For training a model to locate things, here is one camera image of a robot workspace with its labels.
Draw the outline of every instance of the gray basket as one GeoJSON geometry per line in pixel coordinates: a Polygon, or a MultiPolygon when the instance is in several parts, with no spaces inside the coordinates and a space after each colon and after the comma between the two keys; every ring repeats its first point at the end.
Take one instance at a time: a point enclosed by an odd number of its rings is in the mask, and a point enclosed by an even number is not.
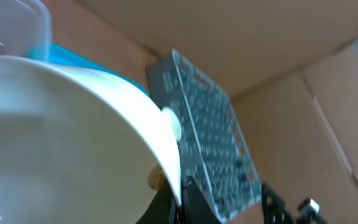
{"type": "Polygon", "coordinates": [[[230,99],[189,60],[172,54],[147,69],[153,101],[179,117],[181,176],[191,175],[221,222],[260,200],[260,183],[230,99]]]}

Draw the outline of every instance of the transparent container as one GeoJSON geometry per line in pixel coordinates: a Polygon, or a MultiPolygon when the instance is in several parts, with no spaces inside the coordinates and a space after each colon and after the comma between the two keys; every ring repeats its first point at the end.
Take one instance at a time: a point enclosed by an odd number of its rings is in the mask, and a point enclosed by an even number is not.
{"type": "Polygon", "coordinates": [[[38,0],[0,0],[0,55],[47,61],[50,24],[48,9],[38,0]]]}

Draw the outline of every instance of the blue object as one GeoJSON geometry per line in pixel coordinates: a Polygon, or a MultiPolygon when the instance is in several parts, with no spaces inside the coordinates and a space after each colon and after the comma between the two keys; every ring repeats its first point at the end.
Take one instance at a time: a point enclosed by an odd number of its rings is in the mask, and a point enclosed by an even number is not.
{"type": "Polygon", "coordinates": [[[149,96],[148,91],[142,85],[136,83],[134,80],[130,80],[126,77],[123,77],[123,76],[119,75],[118,73],[113,72],[113,71],[109,70],[108,68],[105,68],[101,65],[98,65],[97,63],[92,62],[91,60],[88,60],[88,59],[86,59],[70,50],[67,50],[64,47],[61,47],[57,44],[52,44],[50,46],[49,62],[58,64],[58,65],[69,65],[69,66],[76,66],[76,67],[81,67],[81,68],[95,69],[95,70],[99,70],[102,72],[108,72],[112,75],[115,75],[117,77],[120,77],[120,78],[130,82],[131,84],[136,86],[138,89],[143,91],[147,96],[149,96]]]}

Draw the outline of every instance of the white bowl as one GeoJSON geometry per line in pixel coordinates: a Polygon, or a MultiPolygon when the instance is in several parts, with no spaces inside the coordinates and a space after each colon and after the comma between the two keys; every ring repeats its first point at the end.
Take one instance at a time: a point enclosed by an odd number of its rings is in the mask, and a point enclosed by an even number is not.
{"type": "Polygon", "coordinates": [[[1,223],[135,223],[158,162],[180,205],[165,119],[121,78],[0,56],[1,223]]]}

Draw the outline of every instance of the gray plastic crate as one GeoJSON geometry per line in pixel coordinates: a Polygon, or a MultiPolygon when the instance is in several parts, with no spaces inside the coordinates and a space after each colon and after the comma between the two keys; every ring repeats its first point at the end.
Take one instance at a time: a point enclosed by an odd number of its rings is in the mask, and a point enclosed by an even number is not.
{"type": "Polygon", "coordinates": [[[147,69],[153,101],[179,117],[181,176],[191,175],[221,222],[260,200],[260,183],[230,99],[189,60],[172,54],[147,69]]]}

